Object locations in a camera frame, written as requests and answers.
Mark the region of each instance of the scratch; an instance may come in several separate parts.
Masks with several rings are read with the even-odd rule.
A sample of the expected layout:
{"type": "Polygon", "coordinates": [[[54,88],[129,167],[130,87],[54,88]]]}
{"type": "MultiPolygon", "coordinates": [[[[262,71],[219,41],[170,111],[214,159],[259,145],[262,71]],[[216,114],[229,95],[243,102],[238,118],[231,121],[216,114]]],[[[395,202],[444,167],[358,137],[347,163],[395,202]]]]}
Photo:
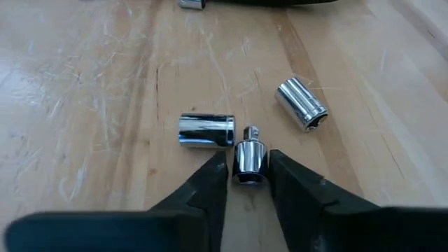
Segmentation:
{"type": "Polygon", "coordinates": [[[109,62],[112,60],[113,56],[115,56],[117,52],[113,52],[111,57],[106,61],[106,63],[104,63],[104,66],[107,66],[107,64],[109,64],[109,62]]]}
{"type": "Polygon", "coordinates": [[[429,36],[431,36],[431,37],[433,37],[433,39],[435,39],[434,34],[430,30],[427,29],[426,31],[428,32],[429,36]]]}
{"type": "Polygon", "coordinates": [[[380,133],[380,134],[393,134],[393,132],[391,132],[391,131],[384,131],[384,130],[379,130],[379,129],[372,129],[372,130],[369,130],[368,132],[380,133]]]}
{"type": "Polygon", "coordinates": [[[117,52],[116,55],[133,56],[132,53],[126,53],[126,52],[117,52]]]}
{"type": "Polygon", "coordinates": [[[191,64],[195,60],[197,60],[198,58],[203,57],[203,56],[207,56],[208,53],[209,52],[207,50],[201,50],[199,52],[196,52],[195,54],[189,54],[189,55],[186,55],[186,56],[182,56],[182,57],[178,57],[176,59],[173,59],[170,62],[162,63],[162,66],[164,66],[166,64],[169,64],[170,66],[173,67],[175,65],[191,64]]]}
{"type": "Polygon", "coordinates": [[[209,56],[210,56],[210,60],[213,62],[213,65],[215,66],[216,70],[218,71],[219,76],[221,77],[221,91],[223,92],[223,96],[225,97],[225,106],[227,109],[227,112],[230,112],[230,101],[229,101],[229,97],[228,97],[228,86],[227,86],[227,81],[225,79],[224,76],[224,72],[221,69],[218,61],[215,58],[215,53],[213,51],[213,48],[211,48],[211,44],[210,44],[210,40],[213,38],[213,34],[210,34],[207,38],[206,38],[206,44],[207,44],[207,48],[209,49],[209,56]]]}
{"type": "Polygon", "coordinates": [[[57,108],[59,107],[59,104],[61,103],[61,101],[62,101],[62,97],[60,97],[60,98],[56,101],[56,104],[53,106],[53,109],[52,109],[51,112],[48,114],[48,118],[49,118],[49,119],[53,118],[53,116],[55,115],[56,110],[57,110],[57,108]]]}
{"type": "Polygon", "coordinates": [[[219,106],[221,105],[221,102],[223,102],[223,101],[225,100],[225,98],[226,98],[226,96],[221,95],[221,97],[219,97],[218,100],[213,101],[213,107],[214,107],[215,109],[219,108],[219,106]]]}
{"type": "Polygon", "coordinates": [[[155,70],[155,109],[159,121],[159,68],[155,70]]]}
{"type": "Polygon", "coordinates": [[[103,122],[104,140],[106,141],[107,148],[109,148],[109,131],[107,126],[106,101],[104,99],[104,94],[102,93],[101,93],[101,121],[103,122]]]}
{"type": "Polygon", "coordinates": [[[126,4],[126,8],[127,8],[127,14],[129,15],[129,17],[132,17],[132,9],[129,8],[129,6],[127,5],[126,2],[125,2],[125,4],[126,4]]]}
{"type": "Polygon", "coordinates": [[[411,186],[412,186],[413,188],[420,188],[421,185],[424,184],[423,181],[414,181],[414,180],[412,180],[412,179],[409,180],[409,183],[411,184],[411,186]]]}
{"type": "Polygon", "coordinates": [[[397,166],[398,171],[399,171],[400,174],[401,174],[401,177],[402,177],[403,179],[406,179],[405,175],[403,174],[403,171],[401,170],[400,165],[398,164],[397,160],[395,159],[395,156],[394,156],[393,153],[392,153],[391,148],[390,148],[389,145],[387,144],[386,138],[384,137],[383,134],[381,134],[381,137],[382,137],[382,139],[383,139],[383,141],[384,141],[384,144],[386,145],[387,150],[388,150],[389,153],[391,154],[391,157],[392,157],[393,161],[395,162],[395,165],[397,166]]]}
{"type": "Polygon", "coordinates": [[[225,59],[226,59],[226,60],[230,60],[230,58],[232,57],[232,55],[233,55],[232,50],[231,50],[231,49],[230,49],[230,50],[227,50],[227,51],[225,52],[225,59]]]}
{"type": "Polygon", "coordinates": [[[59,186],[57,187],[58,190],[59,190],[59,195],[60,195],[66,202],[69,201],[69,197],[67,197],[67,194],[65,193],[65,190],[64,190],[64,184],[65,184],[65,182],[66,182],[68,179],[69,179],[68,176],[62,178],[61,181],[59,182],[59,186]]]}
{"type": "Polygon", "coordinates": [[[380,188],[379,190],[383,193],[384,196],[386,196],[386,198],[389,202],[392,202],[391,196],[389,195],[387,190],[385,190],[384,188],[380,188]]]}
{"type": "Polygon", "coordinates": [[[44,73],[44,74],[47,74],[47,75],[49,75],[49,76],[51,76],[51,77],[53,77],[53,78],[56,77],[56,75],[50,73],[49,71],[44,71],[43,73],[44,73]]]}
{"type": "Polygon", "coordinates": [[[110,35],[110,34],[108,34],[107,36],[112,38],[113,40],[115,40],[115,42],[117,42],[117,43],[121,43],[123,41],[123,39],[125,39],[125,36],[121,36],[120,38],[117,38],[116,36],[110,35]]]}
{"type": "Polygon", "coordinates": [[[111,197],[122,197],[123,195],[125,195],[123,192],[116,192],[116,191],[111,192],[111,197]]]}
{"type": "Polygon", "coordinates": [[[103,35],[107,35],[108,34],[108,29],[107,29],[107,23],[106,21],[103,23],[103,35]]]}
{"type": "Polygon", "coordinates": [[[309,90],[343,90],[342,87],[308,87],[309,90]]]}
{"type": "Polygon", "coordinates": [[[0,80],[0,88],[3,87],[11,79],[11,76],[13,75],[13,73],[14,73],[14,69],[11,69],[9,71],[9,73],[6,74],[6,76],[0,80]]]}
{"type": "Polygon", "coordinates": [[[28,45],[28,54],[33,55],[34,41],[30,41],[28,45]]]}
{"type": "Polygon", "coordinates": [[[243,107],[243,121],[245,122],[245,125],[251,125],[251,118],[247,111],[247,105],[245,105],[243,98],[240,98],[241,100],[241,106],[243,107]]]}
{"type": "Polygon", "coordinates": [[[39,20],[42,24],[46,23],[45,15],[41,11],[39,12],[39,20]]]}
{"type": "Polygon", "coordinates": [[[75,186],[73,187],[73,190],[71,191],[69,201],[72,201],[73,198],[78,195],[79,190],[81,189],[81,186],[83,185],[89,159],[90,159],[90,157],[84,157],[83,166],[80,169],[78,169],[78,173],[76,175],[76,183],[75,183],[75,186]]]}
{"type": "Polygon", "coordinates": [[[252,93],[254,89],[255,89],[255,86],[251,86],[249,89],[237,94],[236,97],[241,99],[241,98],[245,97],[246,95],[252,93]]]}
{"type": "MultiPolygon", "coordinates": [[[[258,90],[260,91],[260,95],[261,95],[261,97],[263,98],[263,96],[264,96],[264,95],[263,95],[263,90],[262,90],[262,88],[261,88],[260,81],[258,80],[257,71],[254,71],[253,74],[255,74],[255,79],[257,80],[257,87],[258,87],[258,90]]],[[[263,110],[265,111],[266,121],[269,122],[269,118],[267,117],[267,115],[268,115],[269,113],[267,112],[265,103],[262,102],[262,103],[261,103],[261,106],[263,107],[263,110]]]]}
{"type": "Polygon", "coordinates": [[[183,26],[187,27],[190,23],[190,12],[187,12],[187,15],[185,16],[185,21],[183,22],[183,26]]]}
{"type": "Polygon", "coordinates": [[[249,39],[247,37],[244,37],[243,39],[243,43],[241,45],[241,51],[243,51],[244,56],[246,55],[246,51],[251,49],[251,44],[249,42],[249,39]]]}
{"type": "Polygon", "coordinates": [[[76,77],[76,82],[82,80],[81,75],[79,73],[78,74],[70,73],[70,74],[76,77]]]}
{"type": "Polygon", "coordinates": [[[147,35],[145,35],[143,32],[138,31],[138,33],[139,33],[139,36],[136,36],[135,37],[136,39],[146,39],[148,41],[151,41],[151,39],[147,35]]]}
{"type": "Polygon", "coordinates": [[[179,65],[178,64],[176,64],[176,70],[175,70],[175,74],[176,74],[176,77],[179,77],[179,65]]]}
{"type": "Polygon", "coordinates": [[[387,55],[387,49],[384,49],[383,55],[381,56],[381,64],[379,65],[379,74],[382,77],[384,73],[384,65],[386,63],[386,55],[387,55]]]}
{"type": "Polygon", "coordinates": [[[108,95],[106,97],[106,100],[108,101],[125,101],[126,99],[128,99],[129,97],[126,95],[108,95]]]}
{"type": "Polygon", "coordinates": [[[68,68],[70,68],[70,69],[75,69],[74,67],[72,67],[72,66],[70,66],[70,65],[68,65],[68,64],[64,64],[64,66],[66,66],[66,67],[68,67],[68,68]]]}
{"type": "Polygon", "coordinates": [[[39,161],[39,159],[36,159],[36,156],[41,152],[41,149],[42,149],[42,147],[39,147],[32,154],[28,154],[28,155],[25,156],[25,159],[23,161],[21,161],[21,163],[23,164],[21,167],[24,167],[24,168],[19,168],[17,170],[17,173],[15,174],[15,178],[14,178],[15,181],[18,180],[18,178],[23,173],[28,171],[28,169],[31,167],[32,164],[34,164],[35,162],[39,161]]]}

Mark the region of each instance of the black object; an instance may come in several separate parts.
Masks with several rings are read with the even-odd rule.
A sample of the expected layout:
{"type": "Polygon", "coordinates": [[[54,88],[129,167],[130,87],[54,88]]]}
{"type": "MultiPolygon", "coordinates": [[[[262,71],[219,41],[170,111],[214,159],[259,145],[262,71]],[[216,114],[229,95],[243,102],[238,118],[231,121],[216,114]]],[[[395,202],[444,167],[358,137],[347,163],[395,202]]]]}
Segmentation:
{"type": "MultiPolygon", "coordinates": [[[[381,208],[270,151],[268,179],[290,251],[447,251],[448,210],[381,208]]],[[[215,154],[147,212],[38,213],[6,231],[9,251],[213,251],[228,168],[215,154]]]]}
{"type": "Polygon", "coordinates": [[[294,5],[305,5],[305,4],[323,4],[330,3],[337,0],[212,0],[219,2],[228,2],[235,4],[247,4],[252,6],[268,6],[268,7],[286,7],[294,5]]]}
{"type": "Polygon", "coordinates": [[[269,153],[269,181],[290,251],[448,251],[448,210],[381,208],[269,153]]]}
{"type": "Polygon", "coordinates": [[[18,251],[220,251],[228,167],[218,152],[147,212],[37,213],[14,221],[18,251]]]}

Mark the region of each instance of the wooden table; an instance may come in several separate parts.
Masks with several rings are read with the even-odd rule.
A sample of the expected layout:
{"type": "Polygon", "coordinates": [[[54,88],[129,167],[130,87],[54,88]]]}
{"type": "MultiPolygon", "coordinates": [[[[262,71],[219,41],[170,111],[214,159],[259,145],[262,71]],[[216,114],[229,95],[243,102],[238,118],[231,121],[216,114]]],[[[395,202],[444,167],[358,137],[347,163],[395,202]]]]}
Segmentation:
{"type": "MultiPolygon", "coordinates": [[[[416,2],[0,2],[0,226],[149,209],[214,152],[179,146],[188,111],[234,114],[237,140],[257,125],[269,148],[374,203],[448,206],[446,29],[416,2]],[[274,100],[292,76],[329,109],[315,132],[274,100]]],[[[287,250],[266,188],[228,196],[223,251],[287,250]]]]}

